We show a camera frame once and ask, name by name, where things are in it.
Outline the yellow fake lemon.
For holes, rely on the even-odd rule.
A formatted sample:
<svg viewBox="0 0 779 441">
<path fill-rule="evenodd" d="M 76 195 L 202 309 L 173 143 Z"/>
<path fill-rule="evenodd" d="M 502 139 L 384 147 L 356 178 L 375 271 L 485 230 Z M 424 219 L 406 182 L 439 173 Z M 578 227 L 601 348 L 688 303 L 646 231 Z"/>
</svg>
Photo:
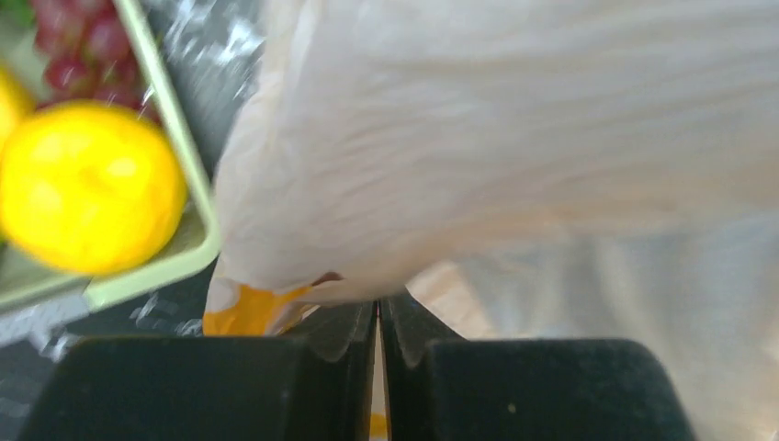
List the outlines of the yellow fake lemon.
<svg viewBox="0 0 779 441">
<path fill-rule="evenodd" d="M 172 239 L 187 199 L 171 143 L 124 107 L 79 101 L 23 120 L 1 151 L 1 231 L 65 272 L 144 264 Z"/>
</svg>

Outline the pale green plastic basket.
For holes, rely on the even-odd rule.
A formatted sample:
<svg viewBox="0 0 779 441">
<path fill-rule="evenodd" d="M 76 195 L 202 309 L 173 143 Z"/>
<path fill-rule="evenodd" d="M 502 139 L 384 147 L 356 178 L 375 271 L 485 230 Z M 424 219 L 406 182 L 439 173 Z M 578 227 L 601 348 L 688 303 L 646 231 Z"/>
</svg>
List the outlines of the pale green plastic basket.
<svg viewBox="0 0 779 441">
<path fill-rule="evenodd" d="M 137 1 L 1 4 L 1 307 L 99 311 L 196 273 L 209 179 Z"/>
</svg>

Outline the translucent peach plastic bag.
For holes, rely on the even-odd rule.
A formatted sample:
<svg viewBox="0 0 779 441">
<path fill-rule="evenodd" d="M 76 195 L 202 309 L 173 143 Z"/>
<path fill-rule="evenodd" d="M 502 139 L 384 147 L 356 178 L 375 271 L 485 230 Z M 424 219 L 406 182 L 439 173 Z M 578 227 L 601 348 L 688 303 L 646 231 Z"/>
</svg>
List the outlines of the translucent peach plastic bag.
<svg viewBox="0 0 779 441">
<path fill-rule="evenodd" d="M 266 1 L 206 334 L 407 288 L 622 337 L 702 440 L 778 437 L 775 1 Z"/>
</svg>

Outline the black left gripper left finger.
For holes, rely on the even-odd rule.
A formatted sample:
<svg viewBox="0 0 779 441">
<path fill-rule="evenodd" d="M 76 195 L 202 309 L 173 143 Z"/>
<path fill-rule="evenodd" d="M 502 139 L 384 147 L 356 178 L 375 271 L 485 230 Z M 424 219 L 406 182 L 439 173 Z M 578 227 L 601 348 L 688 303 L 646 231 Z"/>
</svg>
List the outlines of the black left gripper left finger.
<svg viewBox="0 0 779 441">
<path fill-rule="evenodd" d="M 376 307 L 318 309 L 275 337 L 90 338 L 23 440 L 365 440 Z"/>
</svg>

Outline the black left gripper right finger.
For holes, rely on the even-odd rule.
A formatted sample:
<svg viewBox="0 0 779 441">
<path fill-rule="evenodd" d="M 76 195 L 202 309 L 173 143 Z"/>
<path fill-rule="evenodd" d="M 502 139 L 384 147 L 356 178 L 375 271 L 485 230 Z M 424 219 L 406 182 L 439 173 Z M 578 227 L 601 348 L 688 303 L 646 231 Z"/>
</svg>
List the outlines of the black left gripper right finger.
<svg viewBox="0 0 779 441">
<path fill-rule="evenodd" d="M 691 440 L 659 360 L 624 339 L 468 340 L 409 295 L 383 300 L 393 440 Z"/>
</svg>

